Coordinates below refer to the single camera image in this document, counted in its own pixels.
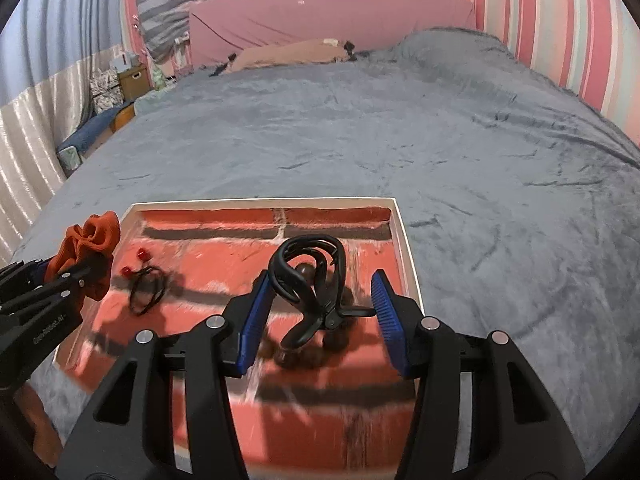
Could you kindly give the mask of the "person's left hand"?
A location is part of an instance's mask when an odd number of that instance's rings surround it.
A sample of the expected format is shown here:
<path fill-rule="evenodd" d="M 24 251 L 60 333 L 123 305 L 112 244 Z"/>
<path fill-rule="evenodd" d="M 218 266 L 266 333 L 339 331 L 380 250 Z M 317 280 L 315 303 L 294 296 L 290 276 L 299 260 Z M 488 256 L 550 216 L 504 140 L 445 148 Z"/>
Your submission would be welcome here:
<path fill-rule="evenodd" d="M 40 397 L 31 385 L 24 384 L 14 394 L 14 400 L 34 430 L 32 450 L 47 466 L 55 467 L 63 451 L 63 445 Z"/>

